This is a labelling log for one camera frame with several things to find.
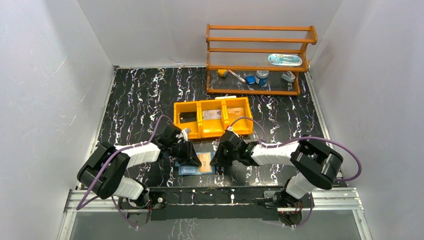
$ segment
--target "orange bin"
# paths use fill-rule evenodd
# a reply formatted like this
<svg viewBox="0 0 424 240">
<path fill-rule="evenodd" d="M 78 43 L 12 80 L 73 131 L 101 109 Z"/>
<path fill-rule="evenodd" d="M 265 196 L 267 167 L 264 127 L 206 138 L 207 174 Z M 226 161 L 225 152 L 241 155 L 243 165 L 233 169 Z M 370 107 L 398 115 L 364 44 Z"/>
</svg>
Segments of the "orange bin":
<svg viewBox="0 0 424 240">
<path fill-rule="evenodd" d="M 196 121 L 183 122 L 181 113 L 196 112 Z M 224 134 L 225 129 L 237 118 L 252 117 L 247 97 L 201 100 L 174 103 L 174 124 L 181 128 L 190 128 L 189 139 L 216 138 Z M 253 133 L 253 122 L 239 120 L 232 129 L 239 135 Z"/>
</svg>

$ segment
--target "marble tabletop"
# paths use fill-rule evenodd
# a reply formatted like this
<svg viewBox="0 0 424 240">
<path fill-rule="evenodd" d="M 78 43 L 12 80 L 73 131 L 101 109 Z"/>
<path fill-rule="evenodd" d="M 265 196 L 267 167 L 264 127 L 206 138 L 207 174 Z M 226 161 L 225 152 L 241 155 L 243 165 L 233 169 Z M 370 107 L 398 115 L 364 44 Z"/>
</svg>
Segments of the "marble tabletop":
<svg viewBox="0 0 424 240">
<path fill-rule="evenodd" d="M 206 94 L 205 67 L 117 69 L 98 136 L 98 142 L 130 145 L 146 141 L 160 115 L 173 119 L 174 103 L 214 99 Z M 283 142 L 304 134 L 323 136 L 317 112 L 303 73 L 299 96 L 238 95 L 248 97 L 253 118 L 265 129 L 268 142 Z M 158 128 L 161 132 L 163 121 Z M 254 127 L 247 139 L 259 139 Z M 218 139 L 194 142 L 196 152 L 215 152 Z M 130 168 L 127 174 L 150 187 L 283 186 L 296 174 L 293 166 L 272 164 L 218 167 L 215 174 L 179 176 L 175 159 L 169 158 Z"/>
</svg>

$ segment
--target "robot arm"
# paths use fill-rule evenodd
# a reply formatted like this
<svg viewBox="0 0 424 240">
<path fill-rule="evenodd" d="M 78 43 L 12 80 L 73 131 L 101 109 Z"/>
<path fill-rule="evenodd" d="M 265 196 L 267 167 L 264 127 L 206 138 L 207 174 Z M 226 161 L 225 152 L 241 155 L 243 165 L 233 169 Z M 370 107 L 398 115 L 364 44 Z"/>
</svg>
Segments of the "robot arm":
<svg viewBox="0 0 424 240">
<path fill-rule="evenodd" d="M 308 192 L 315 188 L 330 190 L 336 180 L 343 157 L 325 143 L 310 139 L 276 147 L 276 144 L 245 142 L 230 130 L 221 136 L 211 165 L 228 167 L 237 160 L 246 166 L 266 164 L 293 165 L 299 173 L 289 179 L 280 194 L 267 201 L 269 206 L 295 206 Z"/>
<path fill-rule="evenodd" d="M 117 196 L 133 200 L 137 206 L 145 206 L 149 202 L 149 188 L 136 179 L 124 177 L 126 169 L 156 162 L 164 156 L 176 157 L 181 165 L 201 166 L 193 142 L 188 140 L 189 132 L 188 128 L 181 130 L 170 124 L 152 142 L 119 152 L 101 174 L 93 192 L 101 199 Z M 80 169 L 77 175 L 78 181 L 86 186 L 91 185 L 107 159 L 125 147 L 127 146 L 113 146 L 107 142 L 99 144 Z"/>
</svg>

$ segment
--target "yellow sponge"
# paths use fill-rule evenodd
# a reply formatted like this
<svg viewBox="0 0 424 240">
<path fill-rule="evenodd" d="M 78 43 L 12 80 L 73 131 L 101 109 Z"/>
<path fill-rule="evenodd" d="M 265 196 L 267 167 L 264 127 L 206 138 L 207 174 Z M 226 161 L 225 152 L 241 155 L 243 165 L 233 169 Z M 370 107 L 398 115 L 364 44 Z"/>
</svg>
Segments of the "yellow sponge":
<svg viewBox="0 0 424 240">
<path fill-rule="evenodd" d="M 228 70 L 226 69 L 219 69 L 218 70 L 218 75 L 225 78 L 228 75 Z"/>
</svg>

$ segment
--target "marker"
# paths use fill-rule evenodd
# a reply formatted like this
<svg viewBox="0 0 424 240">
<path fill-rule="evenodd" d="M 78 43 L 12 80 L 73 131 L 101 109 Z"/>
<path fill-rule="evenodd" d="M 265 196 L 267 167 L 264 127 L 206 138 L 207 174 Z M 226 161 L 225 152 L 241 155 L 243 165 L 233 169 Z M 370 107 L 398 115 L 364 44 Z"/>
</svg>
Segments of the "marker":
<svg viewBox="0 0 424 240">
<path fill-rule="evenodd" d="M 234 77 L 238 78 L 238 80 L 242 81 L 243 83 L 246 83 L 246 80 L 244 80 L 240 75 L 238 75 L 237 73 L 234 73 L 231 70 L 228 70 L 228 72 L 232 75 L 234 75 Z"/>
</svg>

